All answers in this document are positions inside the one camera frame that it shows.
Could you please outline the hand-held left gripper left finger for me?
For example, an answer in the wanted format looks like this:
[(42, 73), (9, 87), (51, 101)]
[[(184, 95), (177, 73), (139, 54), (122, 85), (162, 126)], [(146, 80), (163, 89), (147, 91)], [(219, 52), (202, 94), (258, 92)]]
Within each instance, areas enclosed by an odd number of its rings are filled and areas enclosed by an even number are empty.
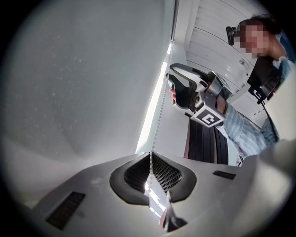
[(126, 203), (110, 187), (112, 172), (145, 153), (122, 157), (78, 172), (32, 209), (49, 237), (159, 237), (162, 228), (148, 206)]

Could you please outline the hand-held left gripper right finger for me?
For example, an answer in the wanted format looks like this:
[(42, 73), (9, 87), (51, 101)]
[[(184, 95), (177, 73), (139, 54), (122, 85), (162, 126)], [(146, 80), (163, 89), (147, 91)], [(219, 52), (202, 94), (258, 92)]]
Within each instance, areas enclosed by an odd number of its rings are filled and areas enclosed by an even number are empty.
[(251, 237), (266, 226), (261, 157), (241, 167), (154, 154), (154, 172), (169, 171), (164, 227), (153, 237)]

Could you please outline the grey roller blind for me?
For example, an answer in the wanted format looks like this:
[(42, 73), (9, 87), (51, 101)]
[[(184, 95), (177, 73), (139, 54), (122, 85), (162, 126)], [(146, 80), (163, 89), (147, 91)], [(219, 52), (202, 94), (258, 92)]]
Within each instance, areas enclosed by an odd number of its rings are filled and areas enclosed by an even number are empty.
[(167, 54), (175, 0), (46, 0), (0, 66), (0, 149), (34, 207), (79, 171), (134, 154)]

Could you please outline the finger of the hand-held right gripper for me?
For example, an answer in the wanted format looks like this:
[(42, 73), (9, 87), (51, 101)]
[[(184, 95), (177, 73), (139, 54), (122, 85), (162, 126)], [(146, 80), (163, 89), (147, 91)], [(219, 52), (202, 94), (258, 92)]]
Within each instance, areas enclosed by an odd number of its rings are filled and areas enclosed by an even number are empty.
[(171, 88), (175, 90), (175, 108), (179, 110), (196, 110), (195, 99), (198, 94), (199, 85), (190, 82), (176, 73), (170, 74)]
[(170, 69), (172, 69), (174, 73), (187, 79), (188, 81), (194, 82), (196, 85), (208, 85), (208, 83), (202, 79), (202, 72), (197, 69), (194, 69), (187, 65), (183, 65), (181, 63), (171, 64)]

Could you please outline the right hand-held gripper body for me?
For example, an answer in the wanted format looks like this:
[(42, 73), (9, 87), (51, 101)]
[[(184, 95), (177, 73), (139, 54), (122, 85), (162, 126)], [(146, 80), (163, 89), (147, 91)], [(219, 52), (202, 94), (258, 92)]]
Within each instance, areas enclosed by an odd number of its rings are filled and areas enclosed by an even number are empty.
[(194, 97), (194, 114), (191, 120), (208, 128), (224, 121), (223, 112), (218, 111), (216, 101), (219, 96), (227, 100), (232, 95), (226, 81), (217, 73), (208, 73), (210, 84), (204, 91), (199, 91)]

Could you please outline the person's right forearm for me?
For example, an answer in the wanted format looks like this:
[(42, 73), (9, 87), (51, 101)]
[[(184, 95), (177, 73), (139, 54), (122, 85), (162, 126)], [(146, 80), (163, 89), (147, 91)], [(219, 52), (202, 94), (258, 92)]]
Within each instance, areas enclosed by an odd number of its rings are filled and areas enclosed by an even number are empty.
[(233, 143), (242, 158), (257, 155), (267, 147), (262, 133), (242, 117), (222, 96), (218, 96), (216, 103), (217, 110), (225, 115), (225, 119), (216, 128)]

